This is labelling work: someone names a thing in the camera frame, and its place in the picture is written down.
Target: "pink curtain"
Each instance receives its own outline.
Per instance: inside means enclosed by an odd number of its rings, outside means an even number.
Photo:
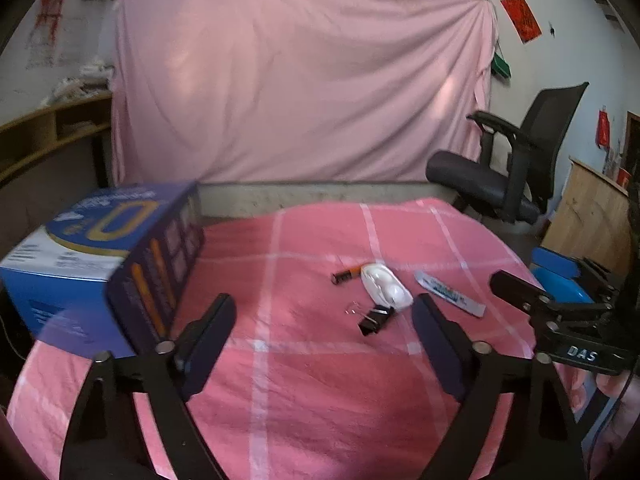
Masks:
[[[116,181],[418,181],[476,158],[487,0],[120,0]]]

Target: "metal screw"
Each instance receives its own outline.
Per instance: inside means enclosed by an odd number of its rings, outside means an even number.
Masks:
[[[108,359],[110,359],[110,357],[111,357],[111,352],[109,352],[108,350],[103,350],[102,352],[98,352],[94,356],[94,363],[103,363]]]
[[[492,346],[485,341],[474,341],[474,343],[471,345],[471,348],[473,348],[475,352],[482,355],[490,354],[493,350]]]
[[[544,352],[538,352],[536,354],[536,360],[543,365],[548,365],[551,363],[551,357],[549,357],[549,355],[545,354]]]
[[[175,343],[173,341],[161,341],[156,345],[156,353],[168,354],[169,352],[173,352],[174,348]]]

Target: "doorway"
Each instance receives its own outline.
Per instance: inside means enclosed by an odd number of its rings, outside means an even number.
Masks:
[[[631,180],[638,182],[640,176],[640,116],[626,113],[625,151],[622,168],[631,174]]]

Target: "chair seat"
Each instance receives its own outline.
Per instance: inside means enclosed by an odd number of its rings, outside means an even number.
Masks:
[[[508,177],[451,152],[436,152],[427,163],[429,182],[441,184],[499,210],[507,192]],[[518,220],[533,224],[540,209],[525,197],[520,200]]]

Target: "red hanging object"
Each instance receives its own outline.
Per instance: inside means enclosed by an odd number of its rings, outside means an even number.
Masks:
[[[602,107],[598,114],[598,129],[596,131],[596,145],[599,148],[609,149],[609,117],[607,109]]]

